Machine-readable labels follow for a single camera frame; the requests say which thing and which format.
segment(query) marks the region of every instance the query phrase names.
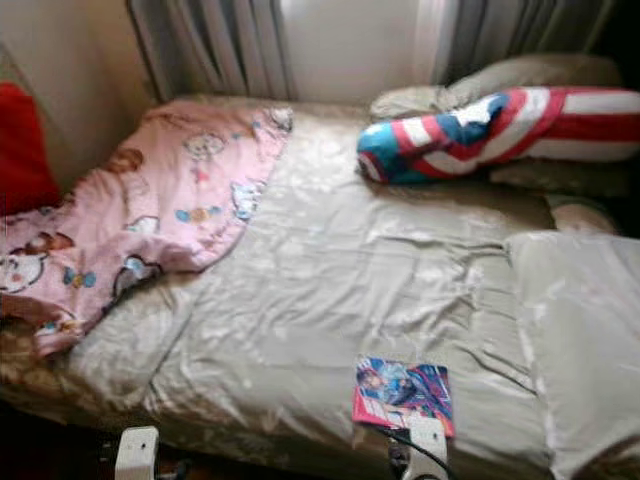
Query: cartoon print blanket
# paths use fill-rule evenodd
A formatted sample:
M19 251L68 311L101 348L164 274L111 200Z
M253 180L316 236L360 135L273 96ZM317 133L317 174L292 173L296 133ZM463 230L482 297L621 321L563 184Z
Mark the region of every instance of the cartoon print blanket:
M138 282L210 266L251 219L291 125L289 109L150 111L59 208L6 218L1 316L33 324L47 356Z
M428 183L513 158L612 162L640 150L640 93L514 88L459 110L371 125L361 172L381 183Z

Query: pillow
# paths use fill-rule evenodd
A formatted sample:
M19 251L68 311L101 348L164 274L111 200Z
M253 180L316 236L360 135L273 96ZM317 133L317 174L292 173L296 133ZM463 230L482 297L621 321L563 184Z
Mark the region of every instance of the pillow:
M506 247L553 474L640 478L640 241L538 232Z
M607 209L588 198L546 195L556 229L572 233L618 235L616 221Z
M451 110L446 87L408 87L384 92L369 107L373 121L435 115Z
M6 202L0 202L0 215L60 199L47 166L35 104L10 83L0 83L0 172L0 196L6 196Z
M583 54L524 55L489 65L447 89L450 108L467 105L491 93L512 87L621 87L616 64Z
M528 158L491 170L491 183L587 197L627 197L631 168L626 163L595 165Z
M449 88L411 87L385 92L370 107L374 121L434 115L486 95L525 86L620 87L622 77L607 58L583 54L536 54L494 63Z
M380 122L358 140L361 171L382 183L456 178L539 156L613 162L640 150L640 93L513 88L446 114Z

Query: beige sheet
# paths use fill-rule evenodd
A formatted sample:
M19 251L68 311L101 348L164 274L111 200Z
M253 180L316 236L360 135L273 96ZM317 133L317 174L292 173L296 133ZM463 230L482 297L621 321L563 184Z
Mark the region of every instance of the beige sheet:
M29 363L15 327L2 330L12 353L0 352L0 378L12 386L0 395L62 421L153 422L184 448L388 478L385 442L350 422L356 356L439 362L453 391L453 468L546 478L502 248L513 233L551 227L544 203L468 182L369 186L354 171L366 112L295 111L290 144L227 258L134 294L53 370ZM38 375L55 378L47 392Z

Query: magazine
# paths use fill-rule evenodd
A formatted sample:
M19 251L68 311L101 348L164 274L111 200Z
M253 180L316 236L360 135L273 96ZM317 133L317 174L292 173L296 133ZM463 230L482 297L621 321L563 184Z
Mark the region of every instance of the magazine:
M361 357L356 381L354 422L408 428L408 418L420 414L439 419L447 437L455 435L446 367Z

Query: striped pillow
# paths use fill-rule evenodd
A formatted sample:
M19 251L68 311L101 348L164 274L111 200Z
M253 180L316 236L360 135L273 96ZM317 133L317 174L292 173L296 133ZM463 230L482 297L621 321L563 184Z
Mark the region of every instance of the striped pillow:
M534 87L445 114L371 125L360 135L358 161L372 180L422 183L514 158L614 162L639 150L640 93Z

